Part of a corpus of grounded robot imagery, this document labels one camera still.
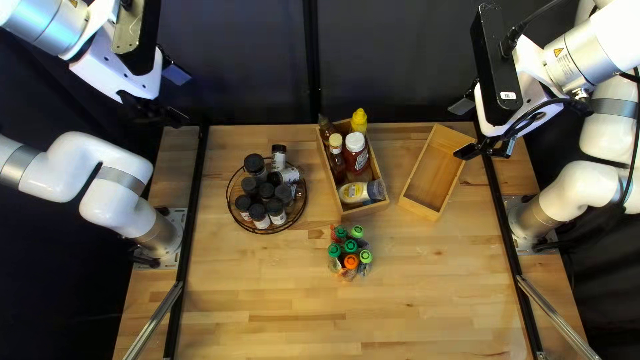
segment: black frame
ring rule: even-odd
[[[317,0],[303,0],[303,11],[305,22],[305,47],[307,50],[310,121],[315,122],[317,114],[322,111]],[[189,268],[189,259],[191,257],[191,242],[193,241],[195,219],[198,211],[198,201],[200,198],[200,183],[202,181],[202,171],[204,167],[205,154],[207,152],[207,141],[209,139],[209,124],[208,122],[205,123],[206,124],[200,125],[198,134],[198,150],[193,170],[193,178],[191,180],[187,220],[184,229],[184,237],[182,239],[182,254],[176,276],[176,281],[182,281],[185,286],[187,284],[187,272]],[[474,124],[476,127],[476,134],[480,137],[482,132],[479,128],[477,118],[474,120]],[[507,213],[502,201],[500,184],[498,182],[491,157],[483,155],[483,163],[489,182],[489,188],[491,190],[493,205],[495,206],[498,223],[500,225],[502,241],[509,261],[509,270],[511,271],[513,286],[515,287],[516,295],[518,297],[518,305],[520,306],[525,331],[527,332],[527,339],[529,341],[532,356],[534,359],[537,359],[538,352],[541,352],[543,349],[529,298],[524,291],[520,289],[516,282],[516,276],[522,275],[522,268],[520,267],[518,253],[511,237],[511,228],[509,226]],[[164,343],[164,359],[175,359],[180,332],[180,319],[182,318],[182,303],[185,292],[186,290],[182,291],[171,308],[171,316],[169,318],[169,325]]]

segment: black wire basket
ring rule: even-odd
[[[267,168],[267,171],[270,171],[271,158],[264,158],[264,160],[264,165]],[[287,165],[289,165],[290,167],[294,166],[289,162],[287,162]],[[231,217],[240,227],[253,234],[270,235],[286,230],[293,224],[295,224],[296,221],[298,221],[300,216],[302,216],[302,213],[305,211],[305,208],[307,207],[307,182],[304,178],[295,183],[296,196],[294,197],[293,206],[291,206],[288,210],[285,210],[285,212],[287,213],[287,221],[285,221],[284,224],[280,225],[271,223],[271,225],[269,225],[269,227],[266,229],[258,229],[252,221],[246,221],[242,217],[242,215],[240,215],[240,212],[238,211],[238,209],[236,209],[235,206],[236,197],[244,194],[241,184],[242,179],[248,176],[250,175],[244,170],[244,167],[241,167],[234,173],[234,175],[229,180],[229,183],[227,184],[227,208],[229,209]]]

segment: wooden crate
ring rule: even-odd
[[[470,136],[435,124],[404,184],[398,205],[431,221],[438,220],[465,166],[453,152],[474,141]]]
[[[341,120],[338,122],[334,122],[333,125],[340,131],[341,133],[348,133],[351,128],[351,119]],[[322,141],[322,137],[320,137],[320,128],[316,127],[316,144],[318,154],[321,158],[321,163],[324,169],[324,173],[327,178],[331,182],[331,186],[334,189],[337,189],[335,181],[333,180],[333,174],[331,173],[331,167],[329,166],[329,159],[327,158],[327,154],[324,150],[324,143]],[[371,162],[371,170],[373,171],[373,179],[382,178],[382,174],[380,173],[380,167],[378,167],[378,162],[376,161],[376,155],[373,153],[373,148],[371,147],[371,142],[367,137],[367,146],[369,147],[369,159]],[[356,219],[359,217],[363,217],[366,215],[370,215],[373,213],[377,213],[378,211],[383,211],[389,207],[389,197],[388,194],[385,194],[385,199],[379,202],[375,202],[371,205],[346,205],[341,203],[340,197],[338,197],[338,191],[333,192],[333,201],[335,203],[335,207],[340,214],[342,222],[349,222],[352,219]]]

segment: bottle cap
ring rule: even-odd
[[[356,239],[360,239],[364,235],[364,229],[362,226],[356,225],[351,228],[351,235]]]
[[[347,237],[347,229],[345,229],[344,226],[342,225],[336,226],[334,231],[335,231],[335,235],[338,236],[339,238]]]
[[[340,135],[340,134],[331,134],[331,136],[329,136],[329,145],[331,145],[333,147],[342,146],[342,135]]]
[[[253,204],[249,208],[249,217],[255,221],[261,221],[266,216],[264,206],[262,204]]]
[[[253,194],[256,192],[258,182],[252,177],[246,177],[242,179],[242,190],[247,194]]]
[[[270,199],[273,197],[273,185],[271,183],[262,183],[258,188],[258,194],[263,199]]]
[[[264,168],[264,159],[260,154],[249,154],[244,158],[244,169],[250,174],[259,174]]]
[[[348,134],[344,139],[344,145],[351,152],[358,152],[364,149],[364,135],[356,131],[355,133]]]
[[[362,263],[368,264],[371,260],[373,260],[373,256],[369,250],[363,250],[360,252],[360,261],[362,261]]]
[[[277,144],[271,146],[271,152],[274,152],[274,151],[287,152],[287,147],[277,143]]]
[[[344,251],[356,252],[358,250],[358,243],[355,240],[349,239],[344,242]]]
[[[293,198],[291,197],[291,188],[286,184],[280,184],[276,187],[276,197],[285,204],[288,204]]]
[[[364,112],[364,109],[362,108],[357,109],[356,112],[353,113],[353,117],[351,118],[351,121],[353,121],[358,125],[362,125],[365,122],[367,122],[367,113]]]
[[[273,216],[282,214],[282,211],[284,210],[284,206],[282,206],[282,201],[278,199],[271,199],[267,201],[266,207],[267,207],[267,213]]]
[[[344,267],[346,267],[347,269],[355,269],[358,267],[358,265],[360,264],[360,260],[358,260],[358,258],[356,258],[355,255],[347,255],[344,258]]]
[[[331,244],[328,248],[326,248],[326,250],[327,252],[329,252],[329,256],[331,256],[332,258],[337,258],[338,256],[340,256],[340,245],[338,244]]]
[[[240,211],[247,211],[251,206],[251,199],[247,195],[240,195],[236,197],[236,209]]]

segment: black cable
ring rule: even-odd
[[[502,39],[502,42],[500,43],[500,47],[502,49],[502,55],[505,57],[511,56],[513,49],[515,49],[516,45],[518,44],[518,39],[520,38],[520,36],[522,36],[525,29],[527,29],[527,26],[529,25],[529,23],[531,23],[533,20],[535,20],[537,17],[539,17],[546,11],[556,7],[557,5],[560,5],[565,1],[566,0],[553,0],[549,4],[546,4],[545,6],[542,6],[540,9],[537,9],[534,13],[529,15],[523,21],[520,21],[518,24],[511,27],[511,29],[509,29],[509,31],[507,32],[507,35],[505,35],[504,39]]]

